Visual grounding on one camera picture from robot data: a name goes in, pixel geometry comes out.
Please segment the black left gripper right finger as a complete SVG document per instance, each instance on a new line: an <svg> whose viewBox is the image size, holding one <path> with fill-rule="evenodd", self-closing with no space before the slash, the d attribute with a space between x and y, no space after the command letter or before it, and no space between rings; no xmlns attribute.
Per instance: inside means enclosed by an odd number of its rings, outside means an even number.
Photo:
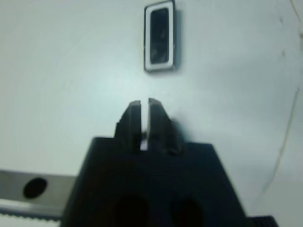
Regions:
<svg viewBox="0 0 303 227"><path fill-rule="evenodd" d="M148 105L148 150L170 156L181 155L183 137L178 126L169 118L159 100L149 98Z"/></svg>

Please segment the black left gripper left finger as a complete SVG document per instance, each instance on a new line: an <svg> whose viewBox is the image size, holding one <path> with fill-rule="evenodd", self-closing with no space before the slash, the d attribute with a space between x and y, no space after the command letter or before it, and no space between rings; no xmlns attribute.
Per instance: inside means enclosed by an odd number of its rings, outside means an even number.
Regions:
<svg viewBox="0 0 303 227"><path fill-rule="evenodd" d="M140 152L142 141L140 100L129 103L116 124L115 139L130 152Z"/></svg>

